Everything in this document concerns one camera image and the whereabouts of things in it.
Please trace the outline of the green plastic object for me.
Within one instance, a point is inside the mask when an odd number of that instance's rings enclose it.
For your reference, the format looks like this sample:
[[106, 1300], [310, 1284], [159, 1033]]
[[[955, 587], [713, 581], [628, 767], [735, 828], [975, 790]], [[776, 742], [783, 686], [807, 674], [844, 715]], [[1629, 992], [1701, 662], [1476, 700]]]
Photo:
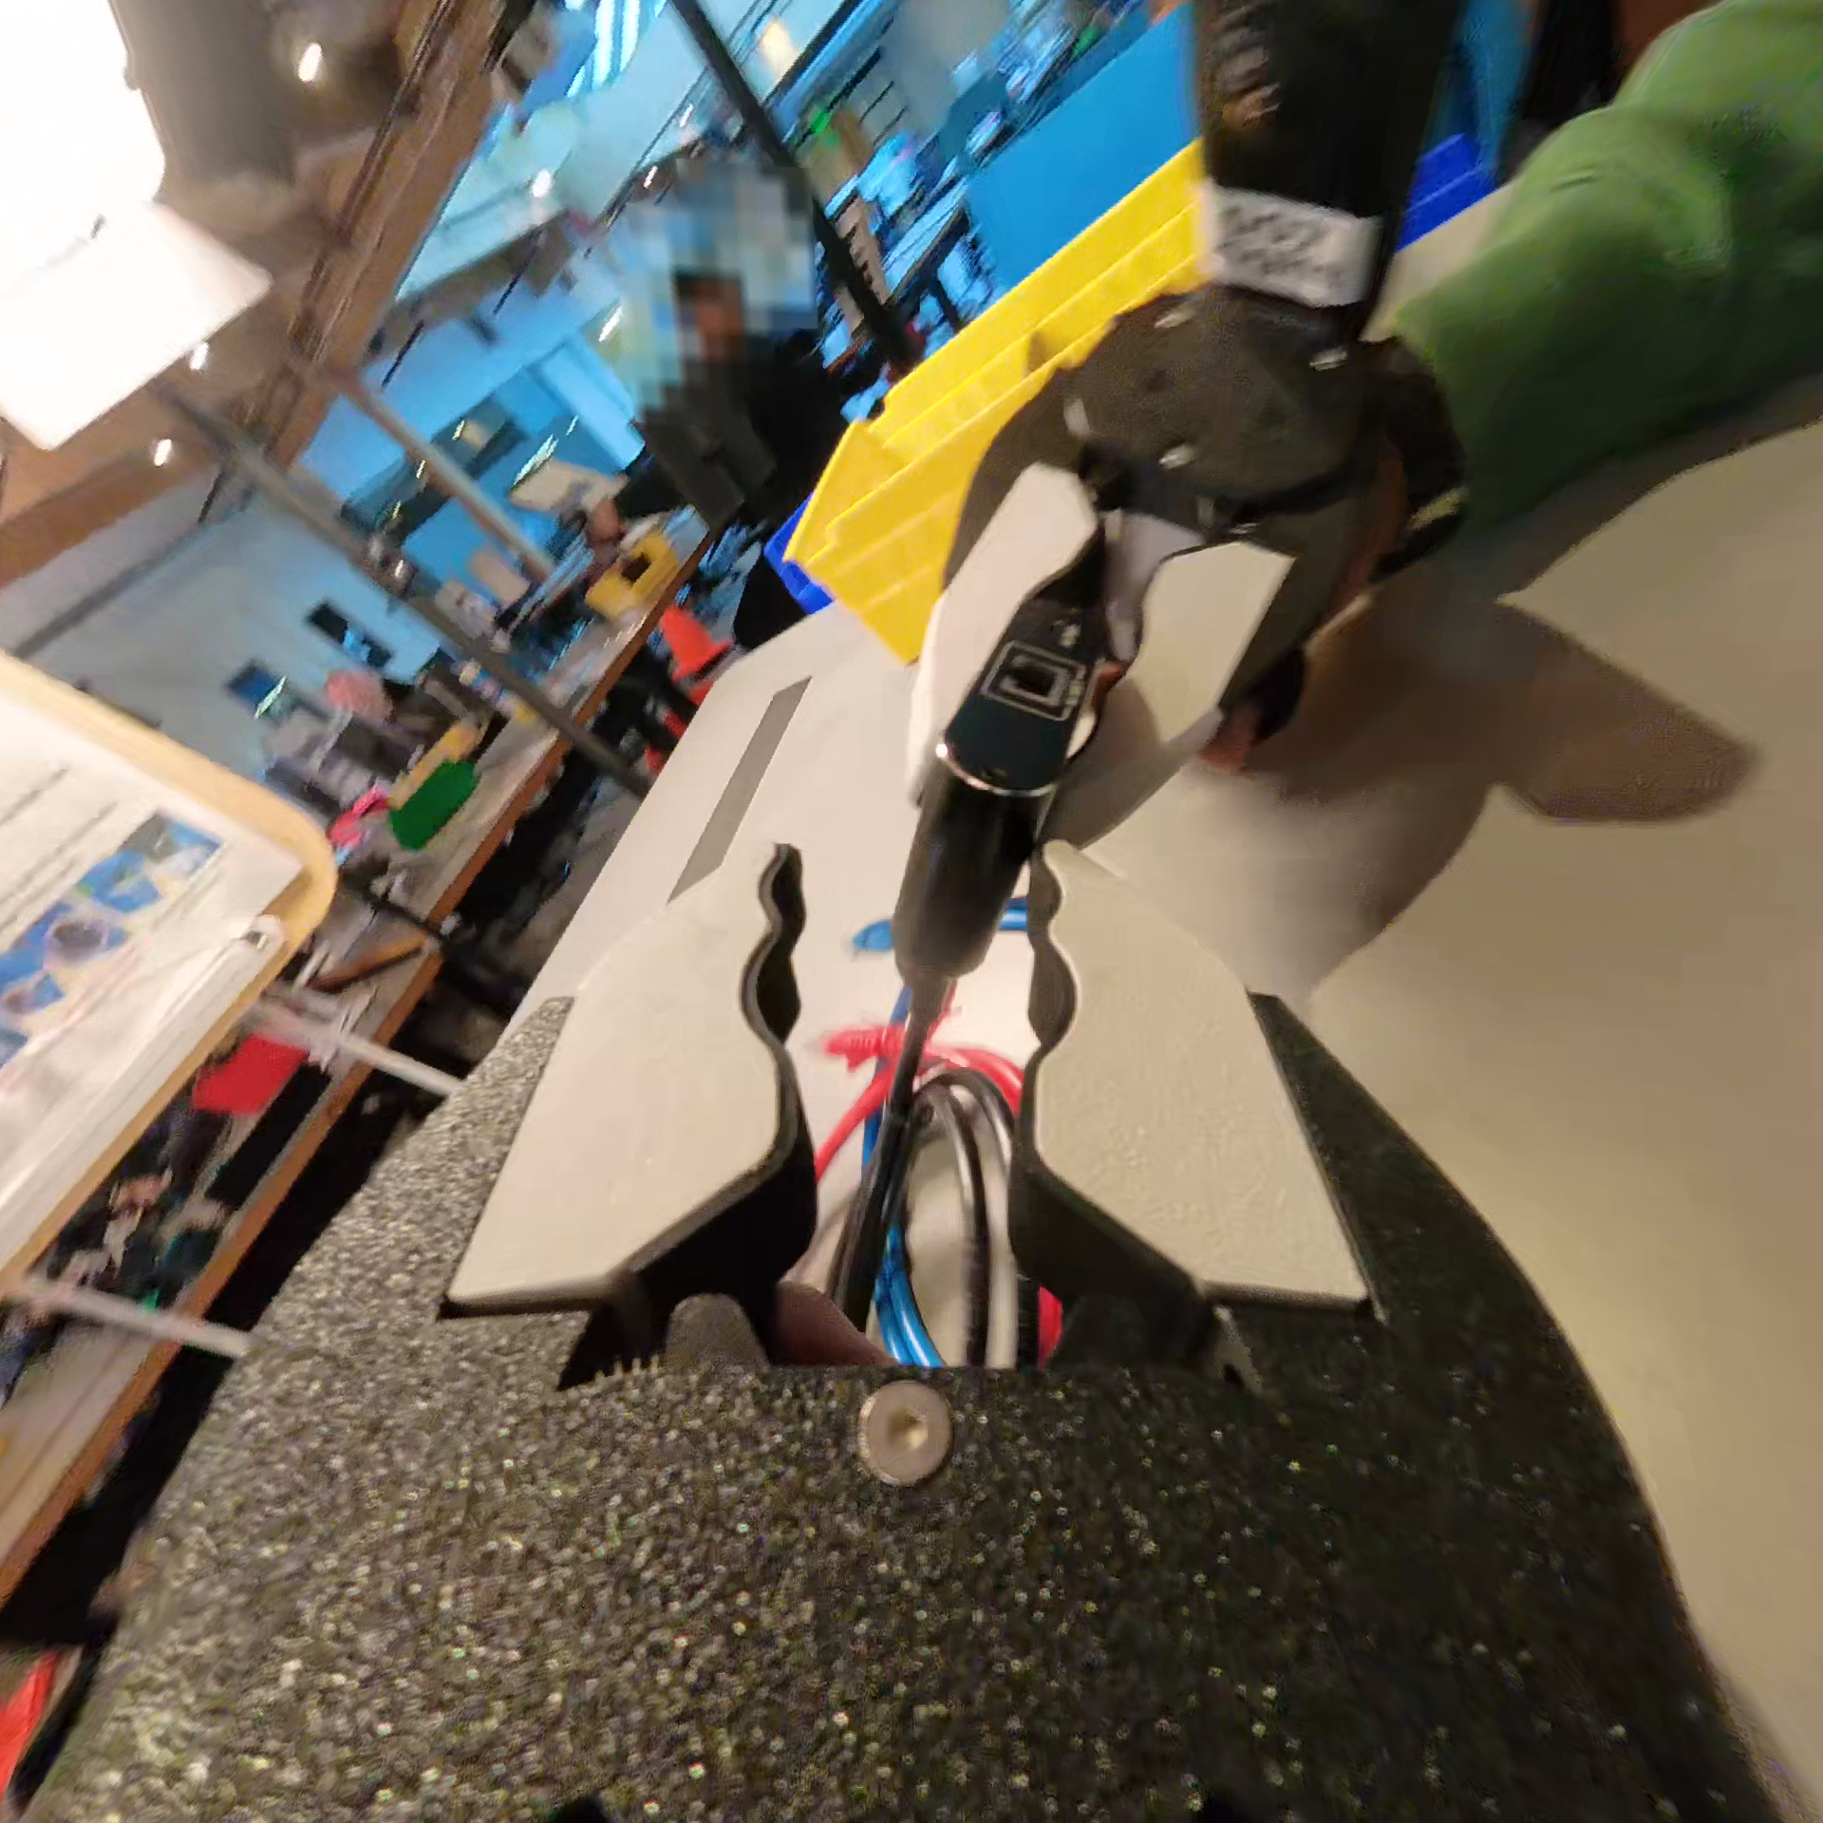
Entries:
[[420, 852], [472, 799], [476, 770], [469, 759], [443, 759], [388, 804], [388, 831], [400, 852]]

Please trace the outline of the yellow plastic bin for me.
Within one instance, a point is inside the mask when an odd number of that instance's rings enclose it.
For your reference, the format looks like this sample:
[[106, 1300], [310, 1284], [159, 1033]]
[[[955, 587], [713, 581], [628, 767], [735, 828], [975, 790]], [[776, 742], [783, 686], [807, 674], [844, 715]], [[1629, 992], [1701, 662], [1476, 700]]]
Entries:
[[1116, 316], [1196, 283], [1200, 184], [1191, 141], [844, 435], [800, 532], [831, 554], [835, 605], [894, 662], [924, 647], [971, 477], [1001, 426]]

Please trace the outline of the person's right forearm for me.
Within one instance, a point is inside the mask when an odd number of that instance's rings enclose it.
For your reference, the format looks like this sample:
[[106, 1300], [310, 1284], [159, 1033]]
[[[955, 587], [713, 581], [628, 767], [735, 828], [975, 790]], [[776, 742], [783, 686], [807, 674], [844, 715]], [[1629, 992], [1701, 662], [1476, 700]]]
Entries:
[[1562, 123], [1380, 358], [1398, 572], [1819, 373], [1819, 2], [1715, 2]]

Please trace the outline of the illustrated poster board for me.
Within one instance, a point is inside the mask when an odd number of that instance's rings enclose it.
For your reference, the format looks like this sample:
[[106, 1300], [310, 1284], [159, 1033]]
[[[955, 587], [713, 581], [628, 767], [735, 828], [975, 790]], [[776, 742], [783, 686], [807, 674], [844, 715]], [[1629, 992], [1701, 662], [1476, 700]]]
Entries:
[[283, 957], [317, 856], [4, 681], [4, 1260], [113, 1159]]

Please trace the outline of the red plastic box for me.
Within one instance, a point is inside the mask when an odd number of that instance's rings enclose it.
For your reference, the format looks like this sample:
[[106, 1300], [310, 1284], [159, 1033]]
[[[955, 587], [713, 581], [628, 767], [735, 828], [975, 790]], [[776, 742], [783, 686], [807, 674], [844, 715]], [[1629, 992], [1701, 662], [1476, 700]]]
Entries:
[[306, 1064], [306, 1049], [266, 1029], [230, 1042], [189, 1083], [195, 1113], [219, 1118], [261, 1115]]

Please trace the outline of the person's right hand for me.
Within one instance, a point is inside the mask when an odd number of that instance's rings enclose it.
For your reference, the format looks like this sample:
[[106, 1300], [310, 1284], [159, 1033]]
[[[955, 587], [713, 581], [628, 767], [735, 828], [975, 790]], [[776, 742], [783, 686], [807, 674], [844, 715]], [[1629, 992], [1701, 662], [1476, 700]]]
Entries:
[[1380, 581], [1437, 550], [1461, 526], [1462, 513], [1465, 485], [1461, 477], [1437, 488], [1417, 488], [1408, 477], [1398, 442], [1380, 438], [1372, 480], [1353, 514], [1352, 553], [1329, 590], [1329, 605], [1319, 611], [1311, 637], [1221, 714], [1218, 729], [1200, 749], [1200, 762], [1237, 778], [1250, 767], [1250, 756], [1299, 714], [1327, 631], [1360, 611]]

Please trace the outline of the grey metal post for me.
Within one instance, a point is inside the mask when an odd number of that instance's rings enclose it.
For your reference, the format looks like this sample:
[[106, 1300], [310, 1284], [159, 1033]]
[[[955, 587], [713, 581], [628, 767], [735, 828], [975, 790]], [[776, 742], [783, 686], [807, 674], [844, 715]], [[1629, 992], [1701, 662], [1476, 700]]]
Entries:
[[428, 631], [436, 634], [439, 646], [457, 657], [476, 663], [486, 676], [501, 686], [523, 711], [529, 711], [552, 734], [557, 734], [582, 762], [598, 776], [611, 778], [631, 799], [645, 799], [646, 778], [611, 743], [598, 742], [569, 707], [549, 696], [535, 678], [514, 668], [509, 647], [495, 637], [475, 634], [457, 616], [436, 605], [436, 594], [423, 587], [420, 572], [388, 539], [375, 532], [355, 532], [336, 513], [318, 496], [302, 489], [284, 467], [280, 467], [249, 432], [227, 422], [219, 411], [195, 403], [169, 381], [152, 381], [148, 395], [195, 429], [218, 457], [239, 467], [239, 475], [280, 513], [301, 522], [330, 553], [353, 565], [373, 587], [391, 601], [408, 608]]

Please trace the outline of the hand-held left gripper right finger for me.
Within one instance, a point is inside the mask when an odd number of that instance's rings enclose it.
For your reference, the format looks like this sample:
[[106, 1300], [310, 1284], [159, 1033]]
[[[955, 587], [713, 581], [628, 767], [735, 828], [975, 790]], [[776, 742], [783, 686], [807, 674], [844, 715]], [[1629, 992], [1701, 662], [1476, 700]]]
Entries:
[[1218, 1304], [1370, 1307], [1286, 1069], [1226, 965], [1067, 842], [1036, 852], [1029, 947], [1020, 1272], [1157, 1324]]

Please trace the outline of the white light panel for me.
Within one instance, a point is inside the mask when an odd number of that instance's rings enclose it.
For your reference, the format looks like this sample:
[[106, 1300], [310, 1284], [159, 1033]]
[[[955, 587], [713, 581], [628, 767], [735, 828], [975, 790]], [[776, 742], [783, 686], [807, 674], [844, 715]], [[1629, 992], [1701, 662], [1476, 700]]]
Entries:
[[4, 2], [4, 422], [58, 450], [231, 327], [271, 277], [159, 191], [111, 2]]

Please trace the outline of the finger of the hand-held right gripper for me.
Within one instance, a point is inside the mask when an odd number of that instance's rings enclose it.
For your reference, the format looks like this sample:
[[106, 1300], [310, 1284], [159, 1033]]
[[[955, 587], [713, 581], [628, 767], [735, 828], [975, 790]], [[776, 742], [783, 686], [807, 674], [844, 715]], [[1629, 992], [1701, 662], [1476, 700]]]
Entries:
[[1119, 514], [1113, 652], [1083, 749], [1052, 799], [1052, 841], [1092, 848], [1147, 807], [1221, 722], [1233, 681], [1292, 557], [1254, 542], [1192, 542], [1157, 514]]
[[1085, 557], [1101, 532], [1101, 510], [1077, 475], [1044, 463], [1027, 467], [993, 510], [924, 631], [906, 731], [906, 795], [910, 799], [924, 795], [940, 738], [1013, 614]]

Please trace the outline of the yellow box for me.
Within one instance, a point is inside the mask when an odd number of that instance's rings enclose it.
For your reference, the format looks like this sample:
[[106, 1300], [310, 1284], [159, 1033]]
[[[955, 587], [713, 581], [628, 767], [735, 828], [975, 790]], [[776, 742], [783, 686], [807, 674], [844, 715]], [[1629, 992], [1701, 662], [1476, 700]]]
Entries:
[[585, 608], [605, 622], [638, 620], [677, 578], [673, 536], [658, 523], [625, 539], [614, 562], [582, 593]]

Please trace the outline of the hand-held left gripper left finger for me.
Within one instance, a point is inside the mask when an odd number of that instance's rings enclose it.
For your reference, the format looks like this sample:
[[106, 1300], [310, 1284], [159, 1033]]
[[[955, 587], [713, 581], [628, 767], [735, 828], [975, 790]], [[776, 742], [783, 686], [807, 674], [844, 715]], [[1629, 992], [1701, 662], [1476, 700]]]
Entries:
[[804, 856], [743, 842], [585, 969], [443, 1312], [765, 1318], [814, 1238], [786, 1038]]

